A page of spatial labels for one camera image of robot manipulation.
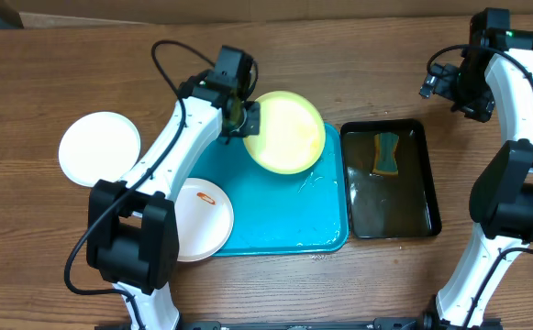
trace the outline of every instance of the table surface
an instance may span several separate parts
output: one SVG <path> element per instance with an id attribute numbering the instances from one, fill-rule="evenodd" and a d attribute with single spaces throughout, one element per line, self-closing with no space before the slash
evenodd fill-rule
<path id="1" fill-rule="evenodd" d="M 83 297 L 62 267 L 83 233 L 89 189 L 62 174 L 61 136 L 108 110 L 129 117 L 146 150 L 175 101 L 150 46 L 178 39 L 215 58 L 222 44 L 260 63 L 255 96 L 304 95 L 335 127 L 416 118 L 427 132 L 443 231 L 432 239 L 357 240 L 338 252 L 211 258 L 179 265 L 171 287 L 187 321 L 354 321 L 416 316 L 450 277 L 470 237 L 472 184 L 500 147 L 496 116 L 480 124 L 418 95 L 426 61 L 468 38 L 468 17 L 0 31 L 0 329 L 88 329 L 127 320 L 116 296 Z M 533 16 L 513 28 L 533 30 Z M 177 82 L 205 68 L 181 49 L 160 50 Z M 459 63 L 459 53 L 442 62 Z M 85 262 L 79 287 L 108 283 Z M 533 328 L 533 257 L 521 256 L 486 311 L 505 329 Z"/>

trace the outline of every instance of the sponge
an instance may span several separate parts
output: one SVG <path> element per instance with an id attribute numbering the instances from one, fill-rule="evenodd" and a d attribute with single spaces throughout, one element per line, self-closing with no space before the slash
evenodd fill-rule
<path id="1" fill-rule="evenodd" d="M 396 145 L 398 136 L 395 133 L 385 132 L 374 136 L 374 168 L 372 173 L 384 176 L 398 175 L 396 166 Z"/>

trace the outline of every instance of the black tray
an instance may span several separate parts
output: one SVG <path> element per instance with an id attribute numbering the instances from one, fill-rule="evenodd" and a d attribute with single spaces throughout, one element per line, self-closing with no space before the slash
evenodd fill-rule
<path id="1" fill-rule="evenodd" d="M 372 173 L 374 135 L 399 136 L 398 175 Z M 423 125 L 414 119 L 352 122 L 341 128 L 352 232 L 359 238 L 433 237 L 441 232 Z"/>

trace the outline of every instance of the white arm segment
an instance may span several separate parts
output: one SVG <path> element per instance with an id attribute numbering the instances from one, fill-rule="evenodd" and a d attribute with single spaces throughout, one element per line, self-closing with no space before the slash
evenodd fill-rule
<path id="1" fill-rule="evenodd" d="M 488 270 L 500 252 L 509 248 L 527 248 L 528 244 L 521 244 L 521 240 L 504 236 L 488 239 L 484 235 L 480 224 L 474 224 L 472 238 L 453 275 L 443 289 L 439 290 L 436 299 L 440 320 L 448 320 L 452 325 L 463 326 L 466 315 L 470 311 L 472 299 L 480 288 Z M 468 328 L 481 325 L 486 304 L 493 296 L 498 283 L 505 276 L 506 270 L 519 256 L 520 252 L 509 253 L 496 268 L 493 277 L 486 288 L 472 314 Z"/>
<path id="2" fill-rule="evenodd" d="M 533 51 L 510 49 L 508 55 L 533 73 Z M 484 72 L 501 125 L 501 141 L 528 139 L 533 145 L 533 91 L 523 73 L 510 61 L 495 54 Z"/>
<path id="3" fill-rule="evenodd" d="M 160 167 L 138 188 L 138 192 L 150 196 L 155 192 L 162 192 L 166 194 L 166 199 L 176 202 L 176 196 L 199 156 L 221 133 L 221 109 L 192 96 L 183 101 L 186 107 L 186 127 Z M 166 149 L 176 134 L 182 115 L 181 105 L 176 102 L 168 125 L 138 164 L 121 177 L 120 180 L 128 182 L 127 187 L 136 183 Z"/>
<path id="4" fill-rule="evenodd" d="M 180 313 L 172 302 L 171 289 L 166 283 L 162 289 L 154 290 L 151 295 L 144 294 L 139 288 L 126 283 L 114 283 L 113 287 L 133 294 L 138 305 L 139 317 L 147 330 L 174 330 L 180 319 Z M 139 330 L 134 310 L 130 302 L 126 302 L 129 317 L 131 317 L 131 330 Z"/>

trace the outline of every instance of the white plate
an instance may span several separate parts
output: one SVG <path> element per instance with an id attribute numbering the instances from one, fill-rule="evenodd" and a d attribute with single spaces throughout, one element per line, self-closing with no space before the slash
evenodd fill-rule
<path id="1" fill-rule="evenodd" d="M 62 171 L 75 183 L 93 187 L 99 179 L 117 181 L 139 156 L 138 129 L 122 115 L 86 115 L 64 133 L 58 149 Z"/>
<path id="2" fill-rule="evenodd" d="M 218 252 L 233 228 L 233 207 L 214 183 L 186 179 L 174 206 L 180 251 L 178 261 L 197 261 Z"/>

